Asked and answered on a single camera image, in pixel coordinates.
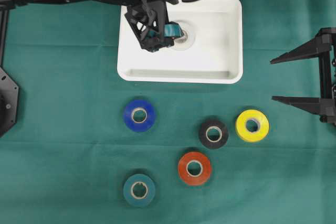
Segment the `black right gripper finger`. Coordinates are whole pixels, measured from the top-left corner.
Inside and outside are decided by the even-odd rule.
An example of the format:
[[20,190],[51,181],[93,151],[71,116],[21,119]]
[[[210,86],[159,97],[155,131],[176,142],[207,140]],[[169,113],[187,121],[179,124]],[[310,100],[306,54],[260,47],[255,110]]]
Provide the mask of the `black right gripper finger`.
[[270,63],[277,64],[282,62],[315,58],[319,54],[320,45],[321,45],[321,39],[318,36],[304,43],[303,45],[297,47],[296,49],[284,53],[275,59],[272,59]]
[[272,96],[272,100],[281,102],[286,105],[294,106],[314,115],[320,114],[319,98],[302,98],[302,97],[283,97]]

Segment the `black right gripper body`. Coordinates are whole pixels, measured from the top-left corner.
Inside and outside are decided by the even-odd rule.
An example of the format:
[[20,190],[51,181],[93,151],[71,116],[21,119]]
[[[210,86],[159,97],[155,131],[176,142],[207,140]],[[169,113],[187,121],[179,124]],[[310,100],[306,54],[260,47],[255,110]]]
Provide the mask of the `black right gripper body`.
[[335,67],[335,53],[330,59],[330,51],[335,48],[335,27],[321,28],[317,33],[320,93],[319,115],[323,123],[335,126],[335,84],[332,83],[331,67]]

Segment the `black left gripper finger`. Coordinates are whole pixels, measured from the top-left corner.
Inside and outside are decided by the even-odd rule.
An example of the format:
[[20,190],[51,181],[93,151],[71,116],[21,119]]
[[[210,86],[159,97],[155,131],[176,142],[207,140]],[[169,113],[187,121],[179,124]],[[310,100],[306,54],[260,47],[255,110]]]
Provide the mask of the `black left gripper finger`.
[[174,46],[174,40],[183,36],[184,32],[178,23],[171,22],[164,25],[164,42],[166,47]]
[[174,45],[173,38],[164,33],[169,23],[166,2],[142,0],[137,6],[128,6],[124,16],[142,49],[156,52]]

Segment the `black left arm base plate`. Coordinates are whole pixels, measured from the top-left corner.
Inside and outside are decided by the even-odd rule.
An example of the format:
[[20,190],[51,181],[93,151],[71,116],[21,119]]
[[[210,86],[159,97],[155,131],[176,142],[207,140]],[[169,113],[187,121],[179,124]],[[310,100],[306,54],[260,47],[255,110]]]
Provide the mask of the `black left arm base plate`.
[[19,100],[19,86],[1,67],[1,137],[15,124]]

